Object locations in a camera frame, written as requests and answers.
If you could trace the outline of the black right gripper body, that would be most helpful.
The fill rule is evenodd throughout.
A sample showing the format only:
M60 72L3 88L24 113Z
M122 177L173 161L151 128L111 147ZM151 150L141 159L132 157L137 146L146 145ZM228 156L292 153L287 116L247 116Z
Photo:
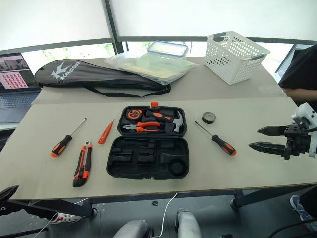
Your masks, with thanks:
M284 136L287 139L283 154L285 160L289 160L291 155L299 156L309 151L311 136L306 129L291 124L286 127Z

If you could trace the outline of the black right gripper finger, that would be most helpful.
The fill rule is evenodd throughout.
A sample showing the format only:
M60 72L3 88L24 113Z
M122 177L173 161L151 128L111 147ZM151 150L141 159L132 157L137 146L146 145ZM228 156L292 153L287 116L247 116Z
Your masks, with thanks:
M284 156L284 145L274 144L270 142L254 142L250 143L249 147L262 153Z
M267 136L282 136L285 133L287 126L266 126L257 130L257 133L261 133Z

